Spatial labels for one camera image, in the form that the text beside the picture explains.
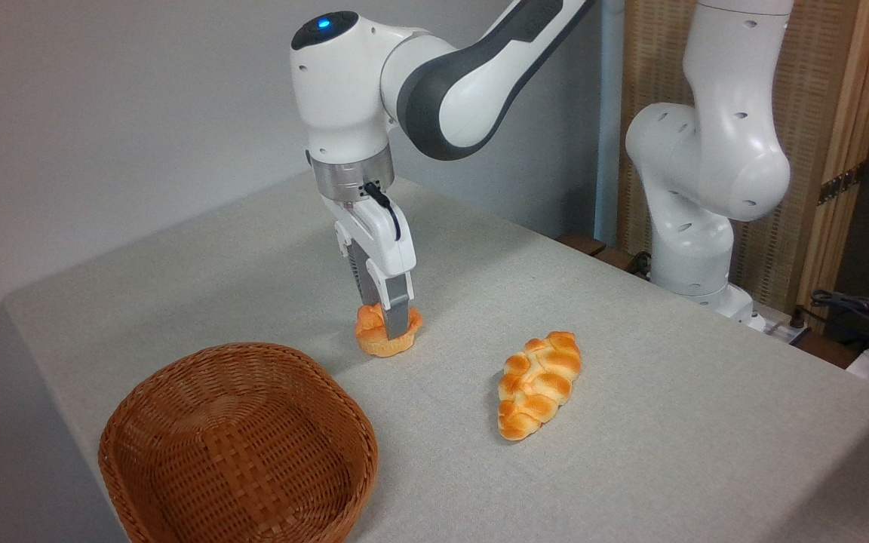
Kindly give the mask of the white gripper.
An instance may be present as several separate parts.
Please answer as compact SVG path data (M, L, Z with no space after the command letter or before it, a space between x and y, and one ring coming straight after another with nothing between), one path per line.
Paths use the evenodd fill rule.
M411 271L416 258L407 218L396 203L388 207L368 198L355 202L324 199L347 258L362 305L381 305L386 338L408 331L414 298Z

